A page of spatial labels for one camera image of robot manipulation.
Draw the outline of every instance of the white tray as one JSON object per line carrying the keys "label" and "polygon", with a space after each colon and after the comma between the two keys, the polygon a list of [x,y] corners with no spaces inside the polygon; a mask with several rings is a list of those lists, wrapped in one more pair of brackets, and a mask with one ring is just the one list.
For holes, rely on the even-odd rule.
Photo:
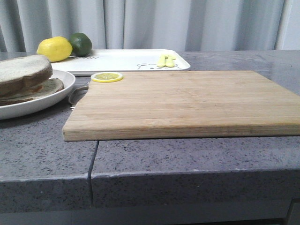
{"label": "white tray", "polygon": [[[176,56],[175,67],[157,67],[162,53]],[[189,70],[190,65],[175,51],[167,49],[113,49],[92,50],[86,57],[70,56],[52,63],[53,69],[68,71],[74,75],[89,76],[102,71],[154,71]]]}
{"label": "white tray", "polygon": [[65,71],[54,70],[52,78],[59,78],[64,83],[64,89],[46,97],[38,98],[28,102],[17,103],[13,105],[0,106],[0,120],[10,119],[18,116],[24,116],[48,108],[63,98],[72,90],[75,83],[73,74]]}

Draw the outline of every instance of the granite countertop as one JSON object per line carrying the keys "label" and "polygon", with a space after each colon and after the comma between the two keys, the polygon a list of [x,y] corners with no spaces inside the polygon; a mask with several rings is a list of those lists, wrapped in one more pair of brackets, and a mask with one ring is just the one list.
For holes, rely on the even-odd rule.
{"label": "granite countertop", "polygon": [[[179,54],[191,70],[254,70],[300,95],[300,51]],[[0,53],[7,57],[16,55]],[[280,202],[274,213],[284,217],[300,197],[300,136],[100,141],[95,149],[63,141],[70,113],[64,99],[0,121],[0,213],[265,201]]]}

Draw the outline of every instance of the countertop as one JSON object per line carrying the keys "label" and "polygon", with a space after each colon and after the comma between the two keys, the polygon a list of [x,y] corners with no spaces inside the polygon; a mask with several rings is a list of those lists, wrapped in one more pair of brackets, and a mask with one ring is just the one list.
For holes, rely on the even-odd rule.
{"label": "countertop", "polygon": [[[190,70],[254,70],[300,95],[298,50],[179,54]],[[0,120],[0,213],[260,202],[282,218],[300,198],[300,136],[64,142],[70,113],[64,99]]]}

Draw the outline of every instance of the lemon slice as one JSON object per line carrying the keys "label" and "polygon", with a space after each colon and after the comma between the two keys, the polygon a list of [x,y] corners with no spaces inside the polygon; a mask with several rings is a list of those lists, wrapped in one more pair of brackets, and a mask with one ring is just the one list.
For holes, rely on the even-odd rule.
{"label": "lemon slice", "polygon": [[101,83],[116,82],[123,79],[123,75],[117,72],[102,72],[93,74],[91,76],[92,81]]}

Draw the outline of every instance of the cutting board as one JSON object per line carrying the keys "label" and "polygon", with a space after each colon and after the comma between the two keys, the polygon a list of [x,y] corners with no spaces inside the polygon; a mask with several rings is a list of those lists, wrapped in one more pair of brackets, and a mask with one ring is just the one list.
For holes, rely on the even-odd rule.
{"label": "cutting board", "polygon": [[300,135],[300,96],[254,71],[123,75],[90,82],[65,141]]}

